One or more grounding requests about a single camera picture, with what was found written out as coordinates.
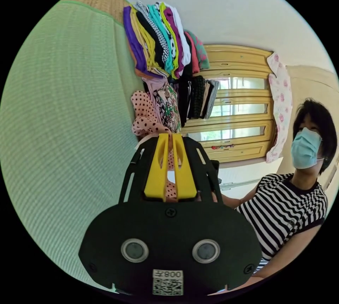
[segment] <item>woman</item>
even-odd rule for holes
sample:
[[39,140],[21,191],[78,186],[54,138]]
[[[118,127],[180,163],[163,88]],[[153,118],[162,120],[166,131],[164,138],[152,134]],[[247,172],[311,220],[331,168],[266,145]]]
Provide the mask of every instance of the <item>woman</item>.
[[243,199],[223,196],[226,205],[254,227],[262,260],[253,276],[234,290],[252,285],[292,262],[310,243],[325,220],[327,197],[317,182],[337,150],[332,117],[320,103],[307,99],[293,124],[291,148],[295,172],[269,174]]

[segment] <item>polka dot clothing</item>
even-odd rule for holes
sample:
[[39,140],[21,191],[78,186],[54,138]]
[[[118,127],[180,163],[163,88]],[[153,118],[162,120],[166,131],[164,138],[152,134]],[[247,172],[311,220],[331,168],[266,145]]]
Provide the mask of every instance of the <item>polka dot clothing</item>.
[[[171,135],[169,128],[158,122],[154,106],[146,92],[134,92],[131,101],[135,111],[132,131],[136,136],[143,138],[151,133],[168,133]],[[168,170],[174,170],[173,150],[168,155]],[[169,180],[166,184],[166,197],[177,197],[176,185]]]

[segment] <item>wooden window frame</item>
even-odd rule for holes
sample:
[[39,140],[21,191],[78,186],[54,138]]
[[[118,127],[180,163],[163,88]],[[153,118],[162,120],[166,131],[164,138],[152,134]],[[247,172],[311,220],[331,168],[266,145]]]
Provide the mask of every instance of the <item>wooden window frame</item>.
[[[272,73],[267,64],[271,51],[257,48],[211,44],[205,45],[205,50],[210,62],[208,70],[201,70],[194,76],[202,75],[205,79],[222,79],[227,77],[261,78],[268,80]],[[190,119],[182,128],[181,133],[207,132],[216,130],[238,129],[247,127],[264,126],[264,134],[250,137],[231,138],[227,140],[200,142],[207,154],[219,156],[219,153],[229,153],[241,150],[239,157],[230,160],[230,157],[219,157],[220,162],[251,159],[263,157],[274,145],[276,138],[276,124],[273,117],[273,99],[269,83],[266,89],[223,89],[218,90],[216,101],[225,99],[231,105],[238,104],[266,104],[267,112],[259,114],[226,115],[211,117],[209,119]]]

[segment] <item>yellow shirt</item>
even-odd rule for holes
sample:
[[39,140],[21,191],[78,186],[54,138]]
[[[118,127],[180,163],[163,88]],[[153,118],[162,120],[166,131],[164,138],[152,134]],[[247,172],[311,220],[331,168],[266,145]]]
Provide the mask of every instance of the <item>yellow shirt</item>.
[[166,17],[165,17],[165,14],[164,14],[164,11],[166,10],[166,5],[164,3],[161,3],[159,5],[160,7],[160,16],[161,16],[161,19],[162,21],[164,22],[167,30],[170,32],[170,34],[172,35],[172,38],[174,40],[174,45],[176,47],[176,58],[173,60],[173,66],[174,66],[174,69],[171,71],[172,73],[172,77],[173,78],[176,78],[176,76],[174,75],[174,72],[175,70],[179,67],[178,65],[178,57],[179,57],[179,49],[178,49],[178,43],[177,43],[177,39],[176,39],[176,34],[174,33],[174,31],[172,30],[171,28],[171,25],[170,23],[167,21]]

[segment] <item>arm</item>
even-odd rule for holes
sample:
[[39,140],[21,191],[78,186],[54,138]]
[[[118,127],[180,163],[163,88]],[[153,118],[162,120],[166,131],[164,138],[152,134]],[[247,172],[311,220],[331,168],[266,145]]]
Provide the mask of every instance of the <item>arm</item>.
[[238,206],[240,206],[243,203],[246,203],[247,201],[249,201],[250,199],[252,199],[257,191],[257,187],[258,187],[259,183],[253,188],[252,191],[250,191],[244,198],[242,199],[235,199],[235,198],[229,198],[226,197],[224,195],[222,195],[222,200],[224,202],[225,205],[229,206],[232,209],[237,208]]
[[318,225],[292,236],[267,265],[255,273],[253,277],[266,278],[287,266],[306,248],[319,231],[320,227],[321,225]]

